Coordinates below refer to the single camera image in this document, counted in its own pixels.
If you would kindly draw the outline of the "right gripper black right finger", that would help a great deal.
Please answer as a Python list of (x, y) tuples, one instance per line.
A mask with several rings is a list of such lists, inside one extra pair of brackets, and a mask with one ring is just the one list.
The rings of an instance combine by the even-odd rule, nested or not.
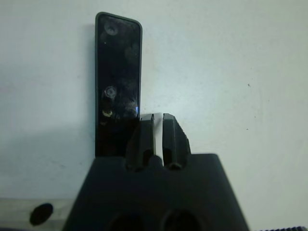
[(184, 169), (191, 155), (189, 140), (172, 114), (163, 114), (162, 150), (167, 169)]

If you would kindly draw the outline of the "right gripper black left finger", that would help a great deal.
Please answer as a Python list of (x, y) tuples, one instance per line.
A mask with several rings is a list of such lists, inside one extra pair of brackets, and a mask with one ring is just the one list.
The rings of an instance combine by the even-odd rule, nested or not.
[(126, 169), (140, 171), (155, 155), (154, 115), (145, 115), (138, 123), (126, 148)]

